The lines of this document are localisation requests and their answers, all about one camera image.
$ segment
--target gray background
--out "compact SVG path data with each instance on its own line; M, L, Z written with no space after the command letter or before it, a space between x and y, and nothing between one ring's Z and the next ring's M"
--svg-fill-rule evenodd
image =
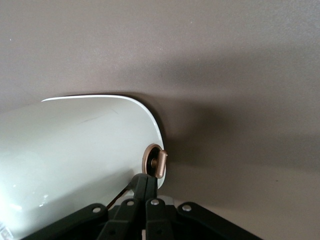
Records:
M120 93L159 121L161 194L320 238L320 2L0 1L0 112Z

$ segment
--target screw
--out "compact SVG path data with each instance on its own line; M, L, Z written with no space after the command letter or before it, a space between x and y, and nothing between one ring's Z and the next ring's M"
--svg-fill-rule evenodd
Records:
M97 214L98 212L100 212L101 211L101 208L100 207L96 207L96 208L94 208L93 210L92 210L92 212L94 213L94 214Z
M128 201L126 204L127 204L128 206L132 206L133 204L135 204L135 202L134 202L134 201Z
M151 204L152 204L152 205L158 205L158 204L159 204L159 201L158 201L157 199L153 199L153 200L151 201Z
M191 211L191 207L190 207L189 205L184 205L184 206L182 207L182 210L183 210L183 211L186 211L186 212L190 212L190 211Z

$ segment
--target gray wall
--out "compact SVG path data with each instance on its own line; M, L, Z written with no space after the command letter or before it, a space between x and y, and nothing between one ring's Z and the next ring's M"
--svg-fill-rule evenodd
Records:
M156 115L161 194L319 239L318 0L0 1L0 112L88 93Z

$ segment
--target metal rivet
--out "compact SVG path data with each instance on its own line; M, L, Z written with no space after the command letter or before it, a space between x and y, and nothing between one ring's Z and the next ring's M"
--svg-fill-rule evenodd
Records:
M96 207L96 208L94 208L93 210L92 210L92 212L94 213L94 214L97 214L98 212L100 212L101 211L101 208L100 207Z
M132 205L135 204L135 202L134 202L134 201L128 201L126 204L127 204L128 206L132 206Z
M184 206L182 207L182 210L183 210L183 211L186 211L186 212L190 212L190 211L191 211L191 207L190 207L189 205L184 205Z
M153 199L153 200L151 201L151 204L152 204L152 205L158 205L158 204L159 204L159 201L158 201L157 199Z

